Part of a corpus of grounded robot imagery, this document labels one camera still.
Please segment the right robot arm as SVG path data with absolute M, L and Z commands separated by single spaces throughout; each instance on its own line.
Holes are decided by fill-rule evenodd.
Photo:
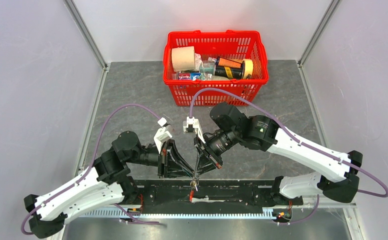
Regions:
M 210 137 L 194 139 L 198 152 L 195 177 L 220 169 L 221 155 L 239 144 L 249 150 L 287 157 L 313 169 L 305 175 L 276 177 L 270 191 L 275 204 L 282 205 L 303 195 L 324 195 L 340 203 L 350 203 L 358 192 L 360 178 L 355 168 L 362 164 L 360 152 L 326 148 L 282 128 L 265 115 L 247 117 L 226 102 L 214 106 L 210 118 L 218 129 Z

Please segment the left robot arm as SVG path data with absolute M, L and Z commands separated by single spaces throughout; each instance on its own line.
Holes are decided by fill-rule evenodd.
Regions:
M 141 193 L 130 176 L 128 163 L 158 167 L 164 178 L 191 177 L 193 168 L 178 153 L 175 141 L 166 138 L 158 149 L 155 144 L 142 145 L 133 131 L 122 132 L 111 148 L 94 160 L 92 167 L 44 195 L 24 198 L 28 217 L 23 225 L 39 239 L 50 237 L 63 227 L 95 208 L 112 204 L 139 204 Z

